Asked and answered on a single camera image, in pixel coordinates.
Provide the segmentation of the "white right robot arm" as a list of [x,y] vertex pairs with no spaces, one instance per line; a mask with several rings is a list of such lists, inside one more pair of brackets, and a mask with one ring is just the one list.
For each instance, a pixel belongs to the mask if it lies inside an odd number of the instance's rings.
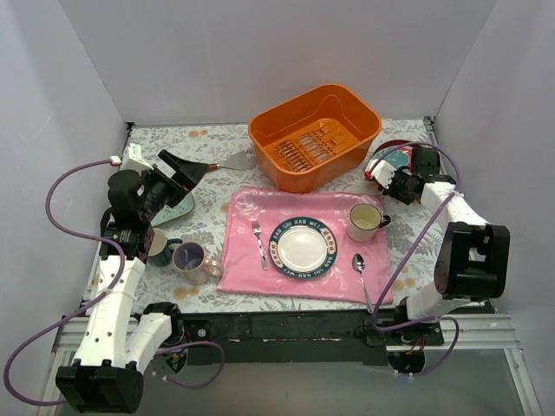
[[499,298],[506,288],[511,235],[504,225],[488,223],[466,202],[449,175],[414,175],[407,168],[394,169],[387,162],[376,166],[370,177],[384,194],[403,203],[415,200],[434,214],[444,239],[434,266],[434,281],[395,308],[391,326],[402,344],[416,342],[424,325],[469,302]]

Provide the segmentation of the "red teal floral plate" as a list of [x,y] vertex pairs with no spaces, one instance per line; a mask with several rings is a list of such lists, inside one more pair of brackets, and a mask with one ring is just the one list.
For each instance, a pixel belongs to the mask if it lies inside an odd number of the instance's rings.
[[392,165],[395,169],[407,167],[411,173],[412,165],[412,147],[406,146],[408,140],[389,140],[379,145],[371,156],[371,159],[379,159],[390,148],[399,146],[398,149],[390,153],[384,160]]

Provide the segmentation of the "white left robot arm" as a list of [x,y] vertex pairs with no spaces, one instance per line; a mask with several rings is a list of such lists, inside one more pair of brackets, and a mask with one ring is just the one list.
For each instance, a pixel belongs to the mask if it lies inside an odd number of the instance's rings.
[[80,413],[134,413],[143,392],[143,373],[161,347],[178,345],[185,334],[179,308],[150,305],[133,333],[127,331],[134,292],[154,240],[151,225],[164,208],[174,208],[208,171],[205,163],[163,150],[167,176],[127,153],[108,179],[106,215],[101,221],[100,277],[95,305],[72,364],[59,367],[55,383]]

